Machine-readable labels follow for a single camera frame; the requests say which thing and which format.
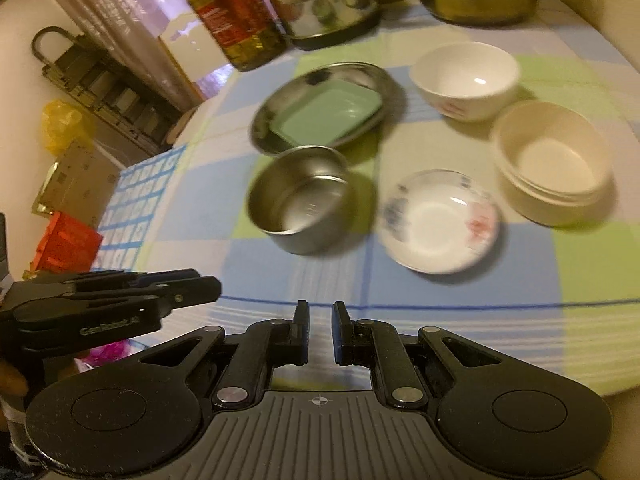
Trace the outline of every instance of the cardboard box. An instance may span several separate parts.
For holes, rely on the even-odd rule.
[[[119,178],[119,168],[99,150],[74,141],[52,166],[31,210],[47,217],[62,211],[95,229]]]

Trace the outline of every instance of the blue and green tablecloth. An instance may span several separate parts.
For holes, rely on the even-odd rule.
[[[408,71],[429,48],[482,41],[516,56],[522,97],[572,108],[607,137],[615,196],[601,224],[552,230],[525,220],[497,190],[489,124],[444,120],[412,86]],[[247,129],[261,102],[292,77],[329,62],[385,68],[404,88],[391,124],[346,150],[358,183],[358,218],[337,248],[320,256],[279,249],[248,221],[244,197],[269,159]],[[601,394],[640,384],[640,75],[596,30],[559,0],[540,0],[527,23],[502,29],[446,25],[422,6],[387,9],[375,34],[353,43],[295,52],[245,74],[191,120],[180,148],[123,172],[100,226],[96,268],[194,267],[223,283],[216,304],[174,312],[140,337],[156,344],[203,324],[228,333],[312,305],[310,364],[279,373],[304,386],[360,387],[367,371],[337,368],[330,305],[354,318],[415,333],[439,325],[574,378]],[[405,176],[429,168],[461,171],[493,192],[504,219],[495,251],[453,276],[425,276],[386,256],[370,217]]]

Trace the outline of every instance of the red box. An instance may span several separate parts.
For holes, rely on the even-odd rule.
[[[98,253],[102,235],[75,218],[57,211],[36,249],[31,271],[87,272]]]

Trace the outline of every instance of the cooking oil bottle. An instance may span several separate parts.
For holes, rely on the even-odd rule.
[[[240,72],[279,56],[286,43],[264,0],[187,0]]]

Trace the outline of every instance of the floor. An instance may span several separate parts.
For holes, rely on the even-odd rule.
[[[597,471],[604,480],[636,480],[640,478],[640,388],[605,400],[613,430]]]

